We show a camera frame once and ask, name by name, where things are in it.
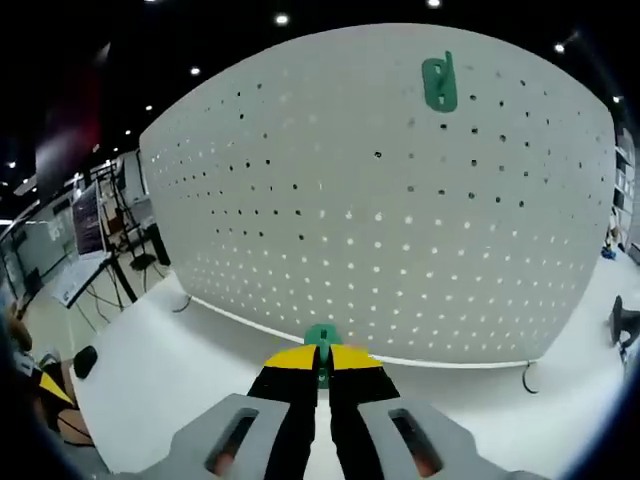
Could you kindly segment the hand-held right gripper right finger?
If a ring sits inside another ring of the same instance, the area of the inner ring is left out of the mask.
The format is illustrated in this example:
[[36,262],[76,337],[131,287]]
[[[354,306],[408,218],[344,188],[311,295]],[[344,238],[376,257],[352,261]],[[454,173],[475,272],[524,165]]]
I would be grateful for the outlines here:
[[331,432],[347,479],[479,479],[473,436],[403,397],[366,350],[330,347]]

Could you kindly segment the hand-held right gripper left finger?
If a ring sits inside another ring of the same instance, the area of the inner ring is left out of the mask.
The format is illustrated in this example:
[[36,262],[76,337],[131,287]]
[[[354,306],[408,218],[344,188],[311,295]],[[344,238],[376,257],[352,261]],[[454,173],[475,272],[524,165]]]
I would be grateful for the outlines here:
[[315,436],[320,349],[269,358],[245,395],[231,394],[174,435],[171,479],[301,479]]

